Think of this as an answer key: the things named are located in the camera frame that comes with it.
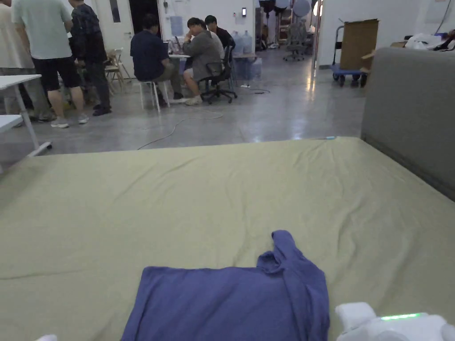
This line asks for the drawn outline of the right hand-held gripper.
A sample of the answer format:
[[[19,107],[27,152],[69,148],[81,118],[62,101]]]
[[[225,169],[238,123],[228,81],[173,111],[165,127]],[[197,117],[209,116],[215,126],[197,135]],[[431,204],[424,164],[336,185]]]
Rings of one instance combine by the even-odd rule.
[[[377,316],[366,302],[335,308],[343,331],[339,341],[453,341],[455,327],[436,314]]]

